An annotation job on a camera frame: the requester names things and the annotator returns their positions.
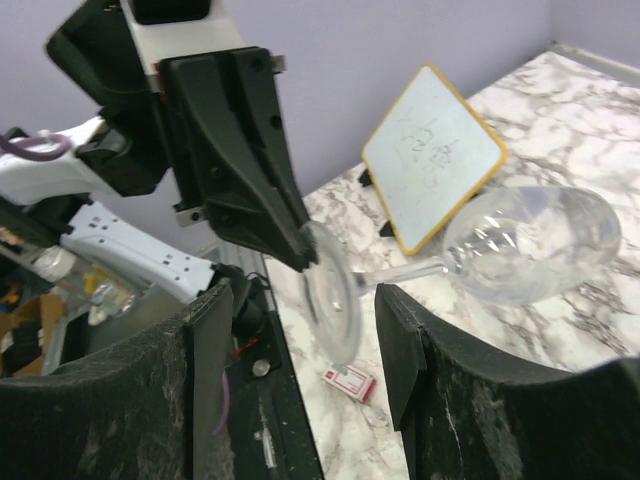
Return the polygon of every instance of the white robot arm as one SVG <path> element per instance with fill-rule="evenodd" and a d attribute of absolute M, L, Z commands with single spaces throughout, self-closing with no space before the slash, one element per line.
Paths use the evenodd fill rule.
<path fill-rule="evenodd" d="M 282 67 L 268 51 L 245 46 L 222 0 L 123 0 L 106 9 L 104 2 L 87 0 L 47 51 L 104 107 L 100 117 L 59 132 L 70 148 L 55 159 L 20 158 L 3 139 L 11 152 L 0 157 L 0 224 L 6 229 L 38 240 L 44 235 L 37 245 L 54 241 L 130 284 L 158 284 L 191 302 L 210 287 L 213 265 L 145 234 L 100 203 L 78 206 L 53 233 L 49 225 L 43 230 L 42 215 L 33 218 L 43 204 L 70 196 L 150 193 L 173 167 L 181 225 L 206 220 L 223 240 L 297 270 L 308 266 L 314 254 L 299 229 L 309 217 L 293 178 L 273 80 Z M 28 144 L 31 152 L 51 149 L 33 139 L 12 142 Z"/>

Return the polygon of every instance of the lavender wall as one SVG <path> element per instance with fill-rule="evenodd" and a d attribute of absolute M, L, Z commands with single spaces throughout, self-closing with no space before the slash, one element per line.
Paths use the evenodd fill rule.
<path fill-rule="evenodd" d="M 434 62 L 469 95 L 550 40 L 547 0 L 235 0 L 229 8 L 249 43 L 287 55 L 281 101 L 305 192 L 360 161 L 421 64 Z"/>
<path fill-rule="evenodd" d="M 640 68 L 640 1 L 552 0 L 553 40 Z"/>

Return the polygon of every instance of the marble countertop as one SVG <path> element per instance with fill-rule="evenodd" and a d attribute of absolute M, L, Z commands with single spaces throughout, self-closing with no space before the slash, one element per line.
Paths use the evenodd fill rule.
<path fill-rule="evenodd" d="M 510 155 L 491 185 L 556 184 L 596 191 L 615 208 L 624 241 L 606 271 L 562 296 L 522 308 L 485 305 L 445 276 L 400 284 L 432 312 L 497 348 L 547 366 L 579 370 L 640 353 L 640 89 L 544 53 L 475 95 L 471 105 L 507 143 Z M 402 265 L 386 221 L 357 166 L 309 195 L 314 220 L 343 242 L 354 270 Z M 439 251 L 441 235 L 419 256 Z M 355 365 L 378 384 L 367 404 L 321 380 L 329 362 L 302 318 L 296 273 L 267 261 L 269 276 L 326 478 L 406 479 L 393 432 L 375 328 L 373 293 L 362 297 L 363 340 Z"/>

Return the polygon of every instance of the whiteboard writing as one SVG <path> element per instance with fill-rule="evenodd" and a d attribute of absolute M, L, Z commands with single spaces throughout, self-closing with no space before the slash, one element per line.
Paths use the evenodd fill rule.
<path fill-rule="evenodd" d="M 416 248 L 503 158 L 435 71 L 423 67 L 363 150 L 396 234 Z"/>

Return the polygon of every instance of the glass stem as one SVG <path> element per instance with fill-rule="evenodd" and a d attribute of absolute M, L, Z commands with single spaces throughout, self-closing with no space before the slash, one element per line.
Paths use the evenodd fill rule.
<path fill-rule="evenodd" d="M 379 283 L 398 283 L 414 278 L 436 275 L 446 271 L 441 257 L 429 257 L 399 267 L 391 267 L 377 272 L 354 272 L 361 294 L 375 288 Z"/>

